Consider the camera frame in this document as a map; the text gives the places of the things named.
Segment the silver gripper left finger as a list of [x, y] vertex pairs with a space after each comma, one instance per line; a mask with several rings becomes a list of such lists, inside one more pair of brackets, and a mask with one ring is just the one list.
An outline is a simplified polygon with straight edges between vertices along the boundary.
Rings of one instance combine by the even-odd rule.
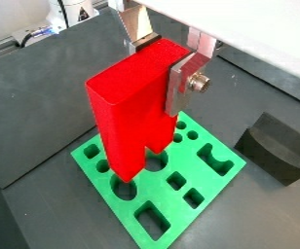
[[153, 30], [148, 9], [144, 5], [126, 9], [120, 13], [120, 18], [125, 27], [126, 45], [130, 54], [140, 52], [162, 38]]

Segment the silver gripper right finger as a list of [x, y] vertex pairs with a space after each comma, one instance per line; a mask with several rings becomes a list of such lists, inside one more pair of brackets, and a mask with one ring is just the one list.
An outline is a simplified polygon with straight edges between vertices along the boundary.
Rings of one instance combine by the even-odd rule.
[[190, 27], [186, 45], [193, 51], [170, 69], [166, 98], [166, 113], [173, 117], [185, 108], [193, 92], [205, 92], [210, 79], [200, 72], [210, 62], [217, 48], [217, 39]]

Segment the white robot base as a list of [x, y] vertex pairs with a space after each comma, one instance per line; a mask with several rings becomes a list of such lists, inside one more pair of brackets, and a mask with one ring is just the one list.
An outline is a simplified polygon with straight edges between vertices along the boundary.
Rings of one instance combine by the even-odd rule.
[[50, 12], [45, 21], [13, 33], [21, 48], [97, 17], [100, 11], [92, 0], [47, 0]]

